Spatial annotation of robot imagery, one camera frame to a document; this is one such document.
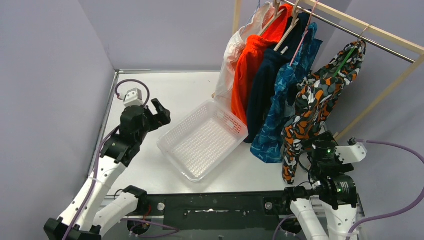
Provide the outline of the white plastic basket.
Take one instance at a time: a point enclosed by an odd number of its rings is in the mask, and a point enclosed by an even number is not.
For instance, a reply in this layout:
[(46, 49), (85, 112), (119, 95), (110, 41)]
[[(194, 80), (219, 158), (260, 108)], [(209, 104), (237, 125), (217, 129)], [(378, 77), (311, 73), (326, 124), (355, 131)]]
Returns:
[(247, 126), (230, 110), (207, 100), (161, 136), (157, 147), (189, 181), (199, 182), (248, 136)]

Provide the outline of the camouflage orange black shorts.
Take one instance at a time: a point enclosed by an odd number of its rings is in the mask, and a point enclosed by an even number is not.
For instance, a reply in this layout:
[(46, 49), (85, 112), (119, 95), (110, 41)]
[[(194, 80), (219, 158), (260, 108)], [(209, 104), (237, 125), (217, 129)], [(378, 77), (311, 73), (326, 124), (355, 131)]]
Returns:
[(327, 65), (306, 76), (297, 85), (299, 92), (294, 99), (294, 115), (286, 122), (281, 135), (282, 178), (288, 185), (295, 182), (301, 156), (301, 142), (317, 136), (334, 110), (343, 90), (356, 80), (365, 59), (367, 44), (360, 40), (352, 55), (337, 76), (337, 68), (354, 46), (345, 46)]

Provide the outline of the green hanger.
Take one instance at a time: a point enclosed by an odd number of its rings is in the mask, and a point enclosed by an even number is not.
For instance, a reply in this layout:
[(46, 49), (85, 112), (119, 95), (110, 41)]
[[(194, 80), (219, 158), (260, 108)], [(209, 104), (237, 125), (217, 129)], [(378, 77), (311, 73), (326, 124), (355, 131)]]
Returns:
[(342, 67), (345, 65), (345, 63), (348, 61), (348, 59), (350, 58), (350, 56), (352, 55), (353, 51), (355, 50), (355, 47), (357, 46), (357, 44), (360, 42), (360, 38), (363, 36), (363, 34), (365, 33), (365, 31), (368, 30), (368, 28), (370, 28), (372, 26), (372, 24), (370, 23), (363, 31), (362, 33), (357, 37), (357, 41), (355, 42), (355, 44), (353, 45), (353, 47), (350, 49), (350, 51), (348, 52), (348, 54), (346, 55), (346, 57), (344, 58), (344, 60), (342, 61), (341, 65), (336, 69), (335, 73), (332, 75), (332, 77), (335, 77), (338, 75), (338, 73), (341, 71)]

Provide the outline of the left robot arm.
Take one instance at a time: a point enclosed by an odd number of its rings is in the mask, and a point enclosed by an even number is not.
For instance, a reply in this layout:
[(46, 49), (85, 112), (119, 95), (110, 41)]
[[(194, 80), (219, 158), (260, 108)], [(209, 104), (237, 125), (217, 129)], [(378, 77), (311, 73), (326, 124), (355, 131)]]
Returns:
[(147, 192), (135, 186), (126, 187), (110, 206), (100, 209), (118, 177), (140, 152), (149, 132), (171, 123), (171, 112), (158, 99), (148, 106), (127, 106), (120, 125), (101, 142), (95, 155), (94, 168), (70, 205), (58, 218), (50, 218), (43, 229), (50, 240), (100, 240), (123, 217), (149, 209)]

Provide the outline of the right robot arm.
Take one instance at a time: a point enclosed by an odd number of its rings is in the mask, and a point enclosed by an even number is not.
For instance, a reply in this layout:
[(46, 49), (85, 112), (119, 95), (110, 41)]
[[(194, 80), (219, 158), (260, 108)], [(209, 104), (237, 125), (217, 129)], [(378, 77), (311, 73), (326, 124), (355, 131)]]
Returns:
[[(350, 232), (357, 221), (358, 197), (353, 179), (346, 172), (351, 164), (343, 165), (336, 153), (337, 143), (330, 132), (321, 133), (302, 142), (311, 162), (308, 171), (311, 189), (287, 187), (281, 199), (282, 209), (294, 214), (308, 240), (357, 240), (358, 232)], [(311, 197), (318, 196), (324, 209), (327, 228), (318, 219)]]

